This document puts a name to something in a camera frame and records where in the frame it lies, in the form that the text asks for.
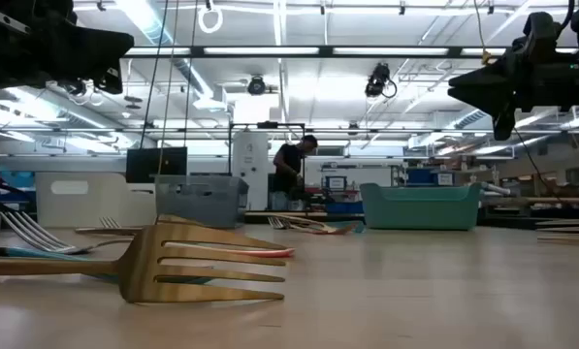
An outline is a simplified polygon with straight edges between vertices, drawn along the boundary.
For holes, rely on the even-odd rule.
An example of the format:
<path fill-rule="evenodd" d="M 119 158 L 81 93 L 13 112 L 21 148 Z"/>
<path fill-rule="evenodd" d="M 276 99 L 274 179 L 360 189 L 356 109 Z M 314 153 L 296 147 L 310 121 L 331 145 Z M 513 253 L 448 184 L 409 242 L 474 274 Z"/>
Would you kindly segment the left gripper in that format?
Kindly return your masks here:
<path fill-rule="evenodd" d="M 121 71 L 112 64 L 134 46 L 134 38 L 72 24 L 73 5 L 72 0 L 0 1 L 0 89 L 41 87 L 57 69 L 63 76 L 101 74 L 94 79 L 98 89 L 123 92 Z"/>

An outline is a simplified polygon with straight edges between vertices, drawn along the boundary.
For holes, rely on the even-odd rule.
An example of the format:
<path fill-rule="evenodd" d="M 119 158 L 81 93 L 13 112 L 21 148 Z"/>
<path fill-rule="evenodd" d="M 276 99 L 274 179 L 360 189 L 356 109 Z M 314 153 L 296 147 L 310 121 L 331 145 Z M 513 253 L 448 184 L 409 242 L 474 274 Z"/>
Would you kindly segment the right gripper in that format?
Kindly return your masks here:
<path fill-rule="evenodd" d="M 579 106 L 579 13 L 572 30 L 578 50 L 556 49 L 561 27 L 547 13 L 533 13 L 524 28 L 526 42 L 517 52 L 506 52 L 494 63 L 449 81 L 450 97 L 493 117 L 496 141 L 506 141 L 515 127 L 516 107 L 558 107 L 568 111 Z"/>

